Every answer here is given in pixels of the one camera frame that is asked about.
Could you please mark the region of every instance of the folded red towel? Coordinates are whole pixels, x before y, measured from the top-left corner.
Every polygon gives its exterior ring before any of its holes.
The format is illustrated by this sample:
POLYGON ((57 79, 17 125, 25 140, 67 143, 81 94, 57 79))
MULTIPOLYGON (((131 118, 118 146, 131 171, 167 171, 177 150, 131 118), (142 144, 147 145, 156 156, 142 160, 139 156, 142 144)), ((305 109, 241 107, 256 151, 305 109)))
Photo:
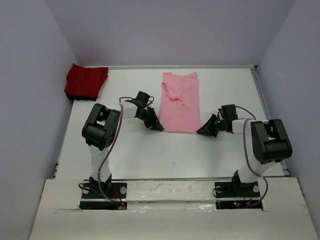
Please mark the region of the folded red towel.
POLYGON ((107 77, 107 67, 90 68, 73 64, 66 76, 64 92, 69 99, 95 101, 107 77))

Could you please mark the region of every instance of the pink shirt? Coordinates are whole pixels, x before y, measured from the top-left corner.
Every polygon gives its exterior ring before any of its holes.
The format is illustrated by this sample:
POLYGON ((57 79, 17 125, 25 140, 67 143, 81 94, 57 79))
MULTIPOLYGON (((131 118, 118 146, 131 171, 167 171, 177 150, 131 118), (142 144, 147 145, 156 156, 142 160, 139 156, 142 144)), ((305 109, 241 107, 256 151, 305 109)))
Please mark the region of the pink shirt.
POLYGON ((169 133, 196 134, 201 127, 197 73, 163 73, 159 121, 169 133))

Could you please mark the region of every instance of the red cable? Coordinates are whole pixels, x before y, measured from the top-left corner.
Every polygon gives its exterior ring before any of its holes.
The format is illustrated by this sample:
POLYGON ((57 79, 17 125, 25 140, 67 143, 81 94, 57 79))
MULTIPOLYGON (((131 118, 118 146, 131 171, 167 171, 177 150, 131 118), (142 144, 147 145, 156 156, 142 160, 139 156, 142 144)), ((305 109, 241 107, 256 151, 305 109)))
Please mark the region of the red cable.
POLYGON ((113 192, 113 191, 111 191, 111 193, 112 193, 112 195, 113 195, 113 199, 115 200, 116 206, 117 206, 117 207, 119 207, 119 205, 118 205, 118 201, 117 201, 117 198, 116 198, 116 196, 115 196, 114 192, 113 192))
POLYGON ((113 189, 113 191, 115 192, 116 196, 118 197, 118 199, 120 200, 122 206, 125 206, 124 202, 121 200, 121 198, 119 197, 117 191, 115 189, 113 189))

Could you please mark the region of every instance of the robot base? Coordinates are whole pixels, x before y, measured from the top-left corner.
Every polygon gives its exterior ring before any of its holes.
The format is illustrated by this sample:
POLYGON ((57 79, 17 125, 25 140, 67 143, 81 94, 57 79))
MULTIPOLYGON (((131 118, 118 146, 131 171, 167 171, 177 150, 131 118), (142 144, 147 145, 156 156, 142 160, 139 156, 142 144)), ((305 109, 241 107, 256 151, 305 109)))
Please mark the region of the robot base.
MULTIPOLYGON (((90 183, 85 182, 83 184, 84 188, 90 189, 90 183)), ((112 182, 111 189, 106 194, 110 199, 118 201, 114 203, 106 199, 100 191, 94 190, 82 190, 81 202, 79 208, 82 210, 126 210, 127 209, 127 183, 126 182, 112 182)))
POLYGON ((246 188, 234 188, 234 184, 232 181, 219 181, 214 183, 214 191, 213 193, 217 199, 221 198, 250 198, 249 191, 252 194, 253 198, 259 198, 260 192, 255 192, 254 188, 258 187, 258 183, 254 182, 250 184, 250 187, 246 188))

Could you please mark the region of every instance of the purple cable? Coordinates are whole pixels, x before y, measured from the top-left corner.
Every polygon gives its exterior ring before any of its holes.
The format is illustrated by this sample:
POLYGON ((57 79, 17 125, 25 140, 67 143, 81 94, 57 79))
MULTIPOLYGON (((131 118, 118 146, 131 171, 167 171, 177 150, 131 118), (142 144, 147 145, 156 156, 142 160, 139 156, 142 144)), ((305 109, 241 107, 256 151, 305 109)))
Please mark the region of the purple cable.
POLYGON ((249 110, 245 109, 244 107, 242 106, 235 106, 237 109, 242 109, 242 110, 245 110, 248 114, 250 114, 254 120, 257 120, 255 115, 252 114, 252 112, 250 112, 249 110))
MULTIPOLYGON (((249 113, 254 120, 257 120, 255 115, 253 115, 249 110, 245 109, 244 107, 242 106, 235 106, 236 108, 238 109, 242 109, 244 111, 246 111, 247 113, 249 113)), ((247 122, 250 121, 251 119, 250 118, 247 118, 245 121, 244 121, 244 124, 243 124, 243 134, 242 134, 242 138, 243 138, 243 148, 244 148, 244 156, 245 156, 245 161, 246 161, 246 164, 249 168, 249 170, 254 174, 256 175, 257 177, 259 178, 263 178, 263 180, 265 181, 265 192, 263 194, 263 196, 259 199, 259 201, 255 202, 254 204, 251 204, 251 205, 248 205, 248 206, 244 206, 243 209, 247 209, 247 208, 251 208, 255 205, 258 205, 259 203, 262 202, 262 200, 266 197, 267 195, 267 192, 268 192, 268 189, 269 189, 269 184, 268 184, 268 181, 267 179, 264 177, 264 176, 261 176, 259 175, 258 173, 256 173, 252 167, 250 166, 250 163, 249 163, 249 158, 248 158, 248 150, 247 150, 247 141, 246 141, 246 126, 247 126, 247 122)))
POLYGON ((106 154, 104 160, 102 161, 99 169, 98 169, 98 174, 97 174, 97 178, 98 178, 98 186, 99 186, 99 189, 100 189, 100 192, 102 194, 102 196, 104 196, 106 199, 108 199, 109 201, 113 202, 113 203, 117 203, 115 200, 111 199, 110 197, 108 197, 104 191, 102 190, 102 187, 101 187, 101 180, 100 180, 100 171, 102 169, 102 167, 104 166, 106 160, 108 159, 112 149, 114 148, 115 144, 116 144, 116 141, 117 141, 117 138, 118 138, 118 135, 120 133, 120 128, 121 128, 121 124, 122 124, 122 118, 123 118, 123 115, 124 115, 124 106, 122 106, 121 104, 121 99, 133 99, 132 97, 129 97, 129 96, 123 96, 123 97, 120 97, 119 98, 119 104, 120 104, 120 108, 121 108, 121 111, 120 111, 120 120, 119 120, 119 126, 118 126, 118 129, 115 133, 115 136, 114 136, 114 140, 113 140, 113 143, 108 151, 108 153, 106 154))

